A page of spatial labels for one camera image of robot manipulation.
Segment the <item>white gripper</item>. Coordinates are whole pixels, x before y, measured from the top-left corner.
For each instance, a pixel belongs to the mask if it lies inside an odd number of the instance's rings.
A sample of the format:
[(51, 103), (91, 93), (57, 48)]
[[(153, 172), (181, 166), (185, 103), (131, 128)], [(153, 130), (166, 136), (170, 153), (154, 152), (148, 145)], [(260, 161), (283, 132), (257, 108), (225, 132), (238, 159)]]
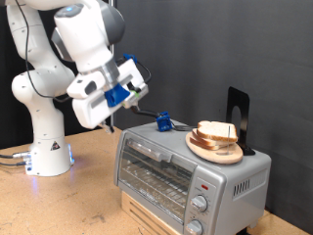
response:
[(80, 124), (95, 128), (98, 124), (107, 133), (114, 133), (105, 119), (123, 107), (137, 106), (148, 92), (148, 85), (132, 59), (119, 68), (119, 78), (113, 83), (95, 71), (87, 75), (79, 74), (71, 84), (72, 106)]

